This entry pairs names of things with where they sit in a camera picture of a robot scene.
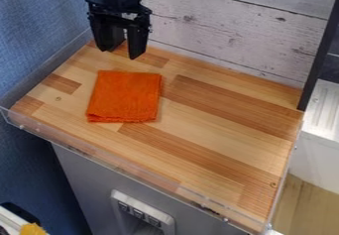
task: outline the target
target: dark wood strip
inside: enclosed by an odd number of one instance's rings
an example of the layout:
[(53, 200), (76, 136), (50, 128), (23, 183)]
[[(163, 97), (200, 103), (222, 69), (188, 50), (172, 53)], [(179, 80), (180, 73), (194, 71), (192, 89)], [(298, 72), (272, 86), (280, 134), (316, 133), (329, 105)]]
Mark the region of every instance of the dark wood strip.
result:
[(47, 78), (45, 78), (42, 81), (42, 84), (67, 94), (72, 94), (79, 86), (81, 86), (81, 83), (64, 78), (54, 73), (51, 73)]
[(243, 185), (253, 184), (272, 190), (270, 183), (277, 183), (280, 179), (145, 124), (124, 124), (118, 132)]
[(24, 96), (15, 105), (12, 106), (11, 110), (18, 112), (20, 114), (32, 115), (35, 111), (37, 111), (42, 105), (44, 105), (43, 101), (40, 101), (31, 96)]
[(294, 141), (302, 112), (178, 75), (163, 96), (264, 133)]
[(124, 124), (118, 131), (134, 140), (194, 163), (245, 188), (238, 205), (267, 216), (280, 178), (145, 124)]
[[(94, 42), (91, 42), (88, 44), (90, 47), (96, 48), (96, 45)], [(128, 48), (127, 48), (127, 43), (121, 44), (114, 52), (114, 55), (124, 57), (124, 58), (129, 58), (128, 54)], [(154, 55), (149, 52), (145, 52), (144, 54), (140, 55), (135, 59), (138, 62), (142, 62), (148, 65), (156, 66), (156, 67), (164, 67), (164, 65), (169, 61), (169, 59), (160, 57), (157, 55)]]

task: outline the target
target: orange towel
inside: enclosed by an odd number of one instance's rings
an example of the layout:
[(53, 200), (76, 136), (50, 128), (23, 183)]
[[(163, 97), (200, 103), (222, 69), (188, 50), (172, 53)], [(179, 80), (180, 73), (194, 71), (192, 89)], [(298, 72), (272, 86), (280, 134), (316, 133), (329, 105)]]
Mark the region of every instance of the orange towel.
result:
[(162, 77), (155, 73), (98, 72), (87, 109), (90, 122), (142, 122), (157, 118)]

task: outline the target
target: blue fabric wall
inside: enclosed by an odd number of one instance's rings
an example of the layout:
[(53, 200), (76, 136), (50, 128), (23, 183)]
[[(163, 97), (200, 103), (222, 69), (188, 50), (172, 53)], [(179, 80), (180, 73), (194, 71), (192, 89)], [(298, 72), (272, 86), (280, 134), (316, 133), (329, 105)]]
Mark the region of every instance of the blue fabric wall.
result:
[[(0, 0), (0, 98), (88, 28), (84, 0)], [(88, 234), (50, 144), (0, 119), (0, 203), (38, 216), (51, 234)]]

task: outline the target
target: black robotic arm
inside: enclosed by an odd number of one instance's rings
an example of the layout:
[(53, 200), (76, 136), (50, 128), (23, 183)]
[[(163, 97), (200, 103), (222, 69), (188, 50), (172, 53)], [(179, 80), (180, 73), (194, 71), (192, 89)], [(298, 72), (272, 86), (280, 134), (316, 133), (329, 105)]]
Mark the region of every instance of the black robotic arm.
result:
[[(141, 5), (141, 0), (86, 0), (88, 19), (97, 47), (113, 51), (125, 41), (127, 30), (130, 59), (135, 59), (146, 50), (151, 27), (152, 11)], [(133, 19), (124, 18), (129, 14)]]

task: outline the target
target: wooden tabletop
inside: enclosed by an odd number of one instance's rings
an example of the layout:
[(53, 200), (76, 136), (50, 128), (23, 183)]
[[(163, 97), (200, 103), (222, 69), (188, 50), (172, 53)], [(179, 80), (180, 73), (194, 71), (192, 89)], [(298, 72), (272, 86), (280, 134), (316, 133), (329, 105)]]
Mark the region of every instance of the wooden tabletop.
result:
[[(85, 111), (99, 69), (163, 75), (157, 121), (88, 123)], [(256, 232), (269, 218), (298, 133), (299, 95), (299, 89), (155, 48), (129, 60), (125, 45), (102, 53), (90, 43), (12, 110), (59, 132), (40, 132), (48, 139), (186, 199), (201, 203), (203, 195), (208, 208)], [(145, 172), (133, 170), (125, 160)]]

